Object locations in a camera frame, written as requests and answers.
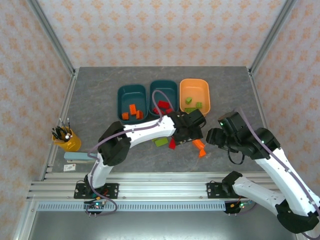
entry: teal bin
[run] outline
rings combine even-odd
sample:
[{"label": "teal bin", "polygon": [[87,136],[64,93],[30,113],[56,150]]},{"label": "teal bin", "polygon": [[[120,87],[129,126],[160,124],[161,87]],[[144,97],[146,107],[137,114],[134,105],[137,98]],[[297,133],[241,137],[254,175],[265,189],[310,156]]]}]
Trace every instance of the teal bin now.
[{"label": "teal bin", "polygon": [[[150,85],[150,92],[149,92],[149,112],[150,115],[154,118],[159,118],[159,115],[155,114],[153,112],[153,109],[155,108],[155,105],[152,101],[152,93],[154,90],[160,90],[162,91],[170,100],[173,110],[179,111],[179,91],[178,91],[178,85],[172,81],[172,80],[166,80],[166,79],[160,79],[155,80]],[[154,95],[155,102],[158,104],[158,101],[165,101],[167,102],[167,99],[159,92],[156,92]]]},{"label": "teal bin", "polygon": [[[136,110],[143,112],[143,119],[137,120],[130,115],[129,105],[135,104]],[[129,113],[129,120],[122,120],[122,113]],[[117,93],[117,116],[123,124],[140,124],[146,121],[148,116],[148,99],[146,88],[140,84],[124,85]]]}]

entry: plastic tray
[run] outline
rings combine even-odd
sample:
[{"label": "plastic tray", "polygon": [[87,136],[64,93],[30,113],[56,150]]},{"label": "plastic tray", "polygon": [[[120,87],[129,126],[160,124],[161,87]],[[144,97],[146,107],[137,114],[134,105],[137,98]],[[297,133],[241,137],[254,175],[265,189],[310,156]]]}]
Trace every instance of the plastic tray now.
[{"label": "plastic tray", "polygon": [[[136,110],[143,112],[143,119],[137,120],[130,115],[129,105],[135,104]],[[123,124],[140,124],[148,116],[148,101],[146,88],[140,84],[124,85],[117,94],[117,116]],[[129,120],[122,120],[122,113],[129,113]]]},{"label": "plastic tray", "polygon": [[[158,118],[159,115],[153,113],[153,109],[155,108],[155,105],[152,101],[152,93],[154,90],[160,90],[162,91],[170,100],[173,110],[179,111],[179,93],[178,93],[178,85],[172,81],[172,80],[155,80],[150,85],[150,92],[149,92],[149,112],[153,117]],[[165,101],[167,102],[167,99],[159,92],[156,92],[154,94],[154,99],[156,103],[158,101]]]},{"label": "plastic tray", "polygon": [[[186,104],[186,98],[192,97],[192,102]],[[206,116],[210,111],[209,85],[203,79],[186,78],[180,82],[180,109],[195,108],[196,103],[201,102],[202,108],[199,110]]]}]

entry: red block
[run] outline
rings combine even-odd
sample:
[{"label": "red block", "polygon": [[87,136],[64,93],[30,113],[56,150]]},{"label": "red block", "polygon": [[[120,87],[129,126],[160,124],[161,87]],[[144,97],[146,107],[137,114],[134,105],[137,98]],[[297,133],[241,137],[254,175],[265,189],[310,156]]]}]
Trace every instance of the red block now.
[{"label": "red block", "polygon": [[171,138],[171,141],[169,143],[169,148],[175,150],[176,148],[176,142],[173,138]]},{"label": "red block", "polygon": [[152,111],[153,111],[155,114],[158,114],[158,115],[159,115],[159,112],[158,112],[158,110],[157,110],[156,108],[154,108]]},{"label": "red block", "polygon": [[165,112],[166,112],[166,114],[169,114],[169,113],[173,112],[173,110],[171,108],[169,108],[169,109],[166,109]]},{"label": "red block", "polygon": [[158,107],[162,109],[169,109],[170,104],[167,101],[158,101]]}]

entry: gray floor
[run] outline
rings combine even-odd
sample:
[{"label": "gray floor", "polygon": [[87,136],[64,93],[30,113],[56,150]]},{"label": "gray floor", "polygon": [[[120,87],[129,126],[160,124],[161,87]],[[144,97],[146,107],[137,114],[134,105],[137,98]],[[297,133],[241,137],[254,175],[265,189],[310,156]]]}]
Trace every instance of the gray floor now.
[{"label": "gray floor", "polygon": [[[99,137],[117,121],[117,91],[127,84],[142,84],[170,79],[177,84],[186,78],[204,79],[210,88],[211,111],[202,129],[204,137],[211,128],[219,127],[217,119],[241,106],[253,128],[262,127],[257,102],[245,67],[165,66],[165,67],[81,67],[75,83],[67,116],[72,130],[81,138],[79,152],[87,152]],[[156,172],[239,172],[263,171],[249,158],[242,165],[229,162],[227,152],[216,146],[205,147],[207,155],[198,159],[198,149],[191,142],[175,150],[156,147],[151,141],[133,147],[127,159],[113,168],[117,173]],[[240,161],[240,154],[231,154]],[[64,151],[59,149],[53,172],[63,172]],[[77,172],[89,172],[92,164],[77,164]]]},{"label": "gray floor", "polygon": [[241,216],[224,212],[38,212],[29,240],[296,240],[261,206]]}]

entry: gray table surface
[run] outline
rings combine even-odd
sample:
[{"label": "gray table surface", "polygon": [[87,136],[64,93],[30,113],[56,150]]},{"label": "gray table surface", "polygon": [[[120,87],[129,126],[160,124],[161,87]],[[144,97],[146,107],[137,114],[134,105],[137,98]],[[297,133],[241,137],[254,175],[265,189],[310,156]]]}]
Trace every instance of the gray table surface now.
[{"label": "gray table surface", "polygon": [[[149,94],[154,80],[169,79],[177,84],[186,78],[204,79],[210,88],[211,110],[202,129],[204,138],[211,128],[218,128],[217,119],[241,106],[253,128],[263,123],[252,85],[245,67],[227,66],[163,66],[163,67],[81,67],[75,83],[67,116],[71,128],[80,137],[79,152],[87,152],[110,126],[118,121],[117,91],[127,84],[142,84]],[[175,150],[167,145],[156,147],[151,141],[130,149],[126,160],[112,169],[114,173],[160,172],[238,172],[263,171],[246,157],[242,165],[232,164],[227,152],[216,146],[205,146],[206,156],[198,158],[199,151],[191,142],[179,145]],[[231,154],[235,162],[241,154]],[[58,149],[52,171],[63,172],[64,151]],[[79,173],[89,172],[93,164],[77,164]]]}]

